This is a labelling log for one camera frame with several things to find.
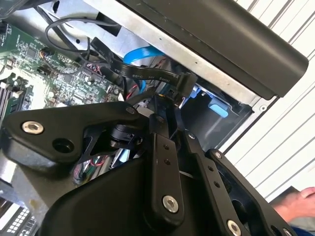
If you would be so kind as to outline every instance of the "motherboard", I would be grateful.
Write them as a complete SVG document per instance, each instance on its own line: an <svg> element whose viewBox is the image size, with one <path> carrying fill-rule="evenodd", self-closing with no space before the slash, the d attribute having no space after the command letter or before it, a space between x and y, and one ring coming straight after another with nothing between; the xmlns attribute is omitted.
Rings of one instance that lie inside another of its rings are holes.
<svg viewBox="0 0 315 236"><path fill-rule="evenodd" d="M46 60L55 70L43 61L43 52L49 54ZM112 72L104 74L104 70L92 64L78 70L81 65L74 59L6 22L0 22L0 63L3 65L0 71L1 119L7 110L34 109L33 103L38 103L39 98L44 105L36 109L117 101L123 91L108 80ZM4 72L14 72L17 77L2 78ZM12 92L17 88L21 97Z"/></svg>

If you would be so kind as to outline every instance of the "black plastic housing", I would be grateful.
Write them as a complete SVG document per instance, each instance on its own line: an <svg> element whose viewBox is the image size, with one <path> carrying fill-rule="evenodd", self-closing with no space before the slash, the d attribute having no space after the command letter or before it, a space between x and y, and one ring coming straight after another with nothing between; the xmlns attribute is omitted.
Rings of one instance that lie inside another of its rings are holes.
<svg viewBox="0 0 315 236"><path fill-rule="evenodd" d="M261 97L285 94L305 56L233 0L119 0Z"/></svg>

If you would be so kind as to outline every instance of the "metal screw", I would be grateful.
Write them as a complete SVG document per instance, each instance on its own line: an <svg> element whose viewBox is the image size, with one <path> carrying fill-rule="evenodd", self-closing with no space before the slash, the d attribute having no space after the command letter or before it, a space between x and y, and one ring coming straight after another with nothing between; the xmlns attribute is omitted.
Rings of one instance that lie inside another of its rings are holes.
<svg viewBox="0 0 315 236"><path fill-rule="evenodd" d="M136 145L139 145L139 144L141 144L142 142L143 142L143 139L140 137L139 139L137 139Z"/></svg>
<svg viewBox="0 0 315 236"><path fill-rule="evenodd" d="M222 158L221 154L218 153L218 152L215 152L214 155L215 155L217 158L220 158L220 159Z"/></svg>
<svg viewBox="0 0 315 236"><path fill-rule="evenodd" d="M135 114L136 113L136 111L133 108L131 108L131 107L127 107L126 111L129 112L130 114Z"/></svg>
<svg viewBox="0 0 315 236"><path fill-rule="evenodd" d="M160 116L157 116L157 120L158 120L159 122L161 122L161 123L164 122L164 119L163 119L162 117L160 117Z"/></svg>
<svg viewBox="0 0 315 236"><path fill-rule="evenodd" d="M267 110L267 106L266 105L262 105L259 109L260 109L261 112L264 112L264 111Z"/></svg>
<svg viewBox="0 0 315 236"><path fill-rule="evenodd" d="M285 235L287 235L287 236L292 236L292 234L290 233L290 231L287 230L286 228L284 228L283 231L284 231Z"/></svg>
<svg viewBox="0 0 315 236"><path fill-rule="evenodd" d="M178 203L172 196L164 196L163 197L163 205L164 207L171 213L178 212Z"/></svg>
<svg viewBox="0 0 315 236"><path fill-rule="evenodd" d="M188 133L188 137L190 137L191 139L195 139L196 138L192 133Z"/></svg>
<svg viewBox="0 0 315 236"><path fill-rule="evenodd" d="M232 234L234 236L241 236L242 235L240 227L233 220L228 220L227 226L228 226L228 229L232 232Z"/></svg>
<svg viewBox="0 0 315 236"><path fill-rule="evenodd" d="M28 134L41 134L44 132L44 126L36 121L27 121L22 124L22 129Z"/></svg>
<svg viewBox="0 0 315 236"><path fill-rule="evenodd" d="M168 166L171 165L171 162L170 162L168 159L165 159L165 160L164 160L164 163L165 163L166 165L168 165Z"/></svg>

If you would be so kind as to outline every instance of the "white wall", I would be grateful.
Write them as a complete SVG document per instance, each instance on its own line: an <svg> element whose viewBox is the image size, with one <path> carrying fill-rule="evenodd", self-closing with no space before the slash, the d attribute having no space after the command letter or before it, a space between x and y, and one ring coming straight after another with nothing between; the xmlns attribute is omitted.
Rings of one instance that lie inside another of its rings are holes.
<svg viewBox="0 0 315 236"><path fill-rule="evenodd" d="M310 60L305 76L226 155L271 201L315 167L315 0L236 2Z"/></svg>

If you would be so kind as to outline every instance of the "green circuit board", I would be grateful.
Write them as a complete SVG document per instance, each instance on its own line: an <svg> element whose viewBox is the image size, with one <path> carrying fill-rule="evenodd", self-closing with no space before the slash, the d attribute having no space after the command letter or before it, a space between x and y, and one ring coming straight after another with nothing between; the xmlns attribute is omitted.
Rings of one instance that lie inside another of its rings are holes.
<svg viewBox="0 0 315 236"><path fill-rule="evenodd" d="M43 49L52 52L46 60L57 71L72 73L80 67L79 63L49 49L38 39L0 22L0 63L3 70L19 70L23 79L28 80L27 85L20 87L25 91L24 99L28 99L27 105L20 106L21 110L32 109L33 97L38 99L38 81L44 87L41 94L45 102L43 108L117 101L121 96L122 89L107 80L112 73L104 74L93 65L87 65L75 75L56 73L42 60L40 52ZM10 110L9 106L17 103L17 99L11 97L6 103L7 110Z"/></svg>

